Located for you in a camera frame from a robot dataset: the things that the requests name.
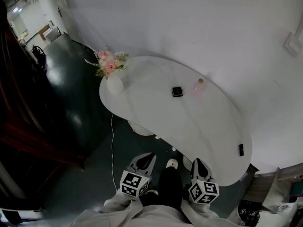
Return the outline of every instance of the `white power cable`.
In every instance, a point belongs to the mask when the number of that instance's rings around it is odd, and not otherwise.
[[[115,189],[117,191],[117,186],[115,183],[115,178],[114,178],[114,153],[113,153],[113,142],[114,142],[114,129],[113,129],[113,117],[114,114],[112,114],[112,119],[110,120],[110,126],[112,127],[112,133],[113,133],[113,138],[112,138],[112,177],[113,177],[113,183],[115,185]]]

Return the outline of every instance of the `white wall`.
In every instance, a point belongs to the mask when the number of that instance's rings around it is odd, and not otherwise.
[[[85,44],[207,76],[248,121],[261,172],[303,161],[303,53],[283,48],[303,0],[67,0]]]
[[[55,0],[38,0],[43,11],[44,17],[47,21],[52,21],[55,26],[58,26],[61,33],[67,32],[60,15],[57,12],[57,5]]]
[[[43,12],[38,1],[23,8],[20,12],[20,16],[29,32],[27,38],[31,38],[47,24],[47,20],[43,16]]]

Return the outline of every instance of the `white vase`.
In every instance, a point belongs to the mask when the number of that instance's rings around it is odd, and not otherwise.
[[[112,94],[119,94],[123,91],[122,80],[113,73],[107,78],[106,85]]]

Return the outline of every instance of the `white cloth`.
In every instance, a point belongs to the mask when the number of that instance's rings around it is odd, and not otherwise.
[[[176,209],[151,205],[143,207],[140,199],[121,193],[104,203],[101,212],[86,210],[71,227],[236,227],[209,210],[209,204],[190,204],[182,200],[183,214]]]

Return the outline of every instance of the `flower arrangement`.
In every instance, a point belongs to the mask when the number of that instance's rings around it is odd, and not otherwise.
[[[128,54],[125,54],[124,52],[116,52],[115,54],[112,54],[110,51],[101,51],[99,53],[94,51],[94,54],[98,60],[98,64],[89,62],[86,59],[85,62],[99,67],[96,72],[97,77],[105,77],[108,79],[110,74],[115,70],[123,70],[126,68],[125,63],[128,58]]]

